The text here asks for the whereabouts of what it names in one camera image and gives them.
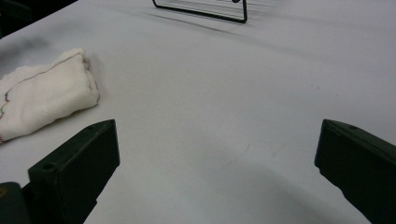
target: wire frame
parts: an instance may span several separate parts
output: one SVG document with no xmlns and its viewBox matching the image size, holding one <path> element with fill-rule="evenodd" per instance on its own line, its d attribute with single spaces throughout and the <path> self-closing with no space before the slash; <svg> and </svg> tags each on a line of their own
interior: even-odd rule
<svg viewBox="0 0 396 224">
<path fill-rule="evenodd" d="M 247 0 L 152 0 L 155 7 L 237 23 L 248 20 Z"/>
</svg>

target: table surface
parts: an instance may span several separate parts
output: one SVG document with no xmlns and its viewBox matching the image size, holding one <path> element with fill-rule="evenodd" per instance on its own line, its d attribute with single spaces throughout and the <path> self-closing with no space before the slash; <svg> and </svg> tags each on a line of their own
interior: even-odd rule
<svg viewBox="0 0 396 224">
<path fill-rule="evenodd" d="M 368 223 L 314 158 L 324 119 L 396 144 L 396 2 L 256 2 L 240 25 L 80 0 L 1 39 L 1 76 L 83 47 L 101 98 L 0 146 L 0 182 L 115 119 L 121 166 L 86 224 Z"/>
</svg>

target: towel stitching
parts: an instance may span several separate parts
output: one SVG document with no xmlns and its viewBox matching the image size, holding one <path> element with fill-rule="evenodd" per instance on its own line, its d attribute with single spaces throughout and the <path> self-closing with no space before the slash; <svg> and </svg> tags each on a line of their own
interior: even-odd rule
<svg viewBox="0 0 396 224">
<path fill-rule="evenodd" d="M 24 82 L 24 81 L 27 81 L 27 80 L 30 80 L 30 79 L 32 79 L 32 78 L 34 78 L 34 77 L 39 76 L 39 75 L 48 73 L 50 70 L 52 70 L 53 68 L 55 68 L 55 67 L 58 66 L 59 64 L 65 63 L 65 62 L 69 61 L 70 59 L 76 57 L 76 56 L 79 55 L 79 54 L 81 54 L 81 53 L 77 53 L 77 54 L 75 54 L 75 55 L 73 55 L 73 56 L 70 56 L 70 57 L 68 57 L 67 59 L 63 60 L 63 61 L 56 63 L 55 65 L 53 65 L 53 66 L 52 66 L 51 68 L 49 68 L 48 70 L 46 70 L 46 71 L 44 71 L 44 72 L 37 73 L 37 74 L 35 74 L 34 76 L 28 77 L 28 78 L 26 78 L 26 79 L 24 79 L 24 80 L 21 80 L 21 81 L 19 81 L 17 84 L 15 84 L 14 86 L 12 86 L 12 87 L 6 92 L 6 94 L 4 94 L 4 99 L 5 99 L 6 102 L 0 107 L 0 119 L 2 119 L 3 116 L 5 115 L 4 107 L 5 107 L 5 106 L 9 103 L 9 101 L 10 101 L 10 100 L 8 99 L 8 94 L 9 94 L 10 91 L 12 91 L 12 89 L 14 89 L 16 86 L 18 86 L 19 84 L 21 84 L 21 83 Z M 87 61 L 85 61 L 84 59 L 83 59 L 83 62 L 86 63 L 88 66 L 90 66 L 90 63 L 87 62 Z M 3 140 L 3 137 L 0 135 L 0 143 L 4 143 L 4 142 L 6 142 L 6 141 L 4 141 L 4 140 Z"/>
</svg>

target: white towel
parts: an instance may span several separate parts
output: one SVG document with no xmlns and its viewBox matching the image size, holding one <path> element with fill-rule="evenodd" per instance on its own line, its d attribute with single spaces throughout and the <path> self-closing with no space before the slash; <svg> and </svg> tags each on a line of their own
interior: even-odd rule
<svg viewBox="0 0 396 224">
<path fill-rule="evenodd" d="M 19 67 L 0 80 L 1 143 L 97 105 L 99 91 L 84 54 L 71 49 L 50 65 Z"/>
</svg>

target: white table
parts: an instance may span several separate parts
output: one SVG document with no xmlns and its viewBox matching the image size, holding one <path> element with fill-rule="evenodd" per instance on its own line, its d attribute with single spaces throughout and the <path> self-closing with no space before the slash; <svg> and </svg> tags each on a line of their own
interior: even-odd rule
<svg viewBox="0 0 396 224">
<path fill-rule="evenodd" d="M 115 119 L 121 166 L 87 224 L 368 223 L 314 158 L 323 119 L 396 144 L 396 2 L 262 3 L 239 25 L 80 0 L 1 39 L 1 76 L 83 47 L 101 99 L 0 146 L 0 182 Z"/>
</svg>

